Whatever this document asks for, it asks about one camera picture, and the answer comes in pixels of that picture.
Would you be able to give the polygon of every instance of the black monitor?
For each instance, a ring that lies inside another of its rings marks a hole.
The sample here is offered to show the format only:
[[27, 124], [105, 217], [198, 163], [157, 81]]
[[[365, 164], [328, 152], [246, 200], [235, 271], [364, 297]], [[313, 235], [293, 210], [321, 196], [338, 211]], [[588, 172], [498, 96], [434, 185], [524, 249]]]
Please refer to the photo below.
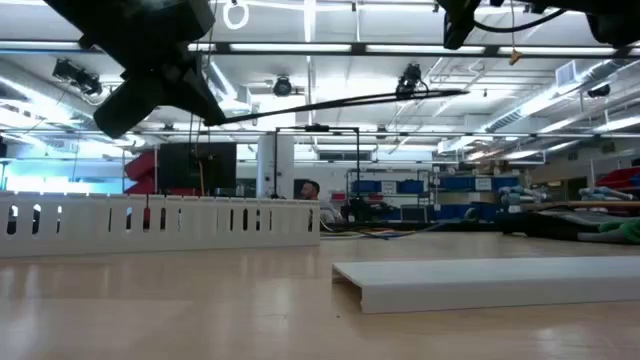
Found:
[[158, 188], [200, 189], [200, 166], [205, 192], [236, 187], [236, 144], [162, 144], [158, 150]]

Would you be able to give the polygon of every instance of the black cable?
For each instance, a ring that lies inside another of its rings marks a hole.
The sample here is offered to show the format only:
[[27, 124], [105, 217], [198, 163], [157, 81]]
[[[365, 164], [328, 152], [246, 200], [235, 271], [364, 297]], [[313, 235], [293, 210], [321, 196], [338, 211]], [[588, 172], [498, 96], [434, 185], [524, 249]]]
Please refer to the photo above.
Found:
[[230, 124], [238, 121], [253, 120], [253, 119], [258, 119], [265, 116], [273, 116], [273, 115], [280, 115], [280, 114], [297, 113], [297, 112], [314, 111], [314, 110], [327, 110], [327, 109], [335, 109], [335, 108], [349, 107], [349, 106], [384, 104], [384, 103], [406, 101], [406, 100], [435, 99], [435, 98], [441, 98], [441, 97], [464, 95], [468, 93], [469, 93], [468, 91], [452, 89], [452, 90], [415, 91], [411, 94], [412, 96], [407, 99], [404, 99], [404, 98], [399, 99], [396, 96], [396, 93], [356, 96], [356, 97], [345, 98], [345, 99], [325, 101], [325, 102], [316, 103], [316, 104], [302, 105], [302, 106], [292, 107], [289, 109], [270, 111], [265, 113], [235, 116], [235, 117], [227, 118], [223, 123], [217, 123], [215, 125]]
[[563, 10], [560, 9], [552, 14], [549, 14], [545, 17], [542, 17], [538, 20], [532, 21], [530, 23], [526, 23], [526, 24], [522, 24], [522, 25], [518, 25], [518, 26], [513, 26], [510, 28], [497, 28], [497, 27], [493, 27], [493, 26], [489, 26], [489, 25], [485, 25], [483, 23], [477, 22], [474, 20], [474, 23], [476, 25], [476, 27], [478, 29], [487, 31], [487, 32], [492, 32], [492, 33], [498, 33], [498, 34], [509, 34], [509, 33], [514, 33], [514, 32], [518, 32], [518, 31], [524, 31], [524, 30], [528, 30], [531, 29], [533, 27], [536, 27], [538, 25], [544, 24], [547, 21], [551, 21], [555, 18], [557, 18], [558, 16], [566, 13], [567, 10]]

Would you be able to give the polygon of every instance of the white ring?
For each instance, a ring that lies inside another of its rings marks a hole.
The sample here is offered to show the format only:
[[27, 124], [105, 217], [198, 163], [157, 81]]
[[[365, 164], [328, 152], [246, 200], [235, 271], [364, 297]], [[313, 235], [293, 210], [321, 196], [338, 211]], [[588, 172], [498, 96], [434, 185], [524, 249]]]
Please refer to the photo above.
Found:
[[[232, 23], [231, 20], [229, 19], [229, 10], [231, 10], [234, 7], [241, 7], [242, 10], [244, 10], [242, 19], [237, 24]], [[222, 9], [222, 12], [223, 12], [222, 15], [223, 15], [224, 23], [231, 30], [241, 29], [245, 25], [247, 25], [247, 23], [249, 22], [249, 6], [244, 2], [238, 1], [238, 5], [233, 5], [233, 3], [229, 1], [226, 4], [224, 4], [224, 8]]]

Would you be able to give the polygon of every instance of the person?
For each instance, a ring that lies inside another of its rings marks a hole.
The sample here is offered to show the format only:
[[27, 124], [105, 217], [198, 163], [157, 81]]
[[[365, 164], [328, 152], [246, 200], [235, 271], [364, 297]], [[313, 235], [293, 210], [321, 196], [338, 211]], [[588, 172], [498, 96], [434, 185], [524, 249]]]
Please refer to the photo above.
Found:
[[313, 180], [307, 180], [302, 185], [300, 195], [305, 200], [316, 200], [320, 203], [320, 220], [323, 223], [337, 223], [342, 222], [342, 215], [331, 205], [328, 201], [318, 200], [318, 194], [320, 193], [320, 184]]

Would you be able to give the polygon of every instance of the black pole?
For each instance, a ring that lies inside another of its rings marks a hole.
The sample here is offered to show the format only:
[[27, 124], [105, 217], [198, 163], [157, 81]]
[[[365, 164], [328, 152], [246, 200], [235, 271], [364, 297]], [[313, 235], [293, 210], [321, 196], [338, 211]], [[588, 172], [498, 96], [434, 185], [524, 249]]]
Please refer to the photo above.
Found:
[[273, 194], [272, 198], [278, 198], [278, 133], [280, 128], [276, 128], [273, 133]]
[[356, 132], [356, 180], [358, 181], [358, 190], [356, 196], [360, 198], [360, 129], [355, 128]]

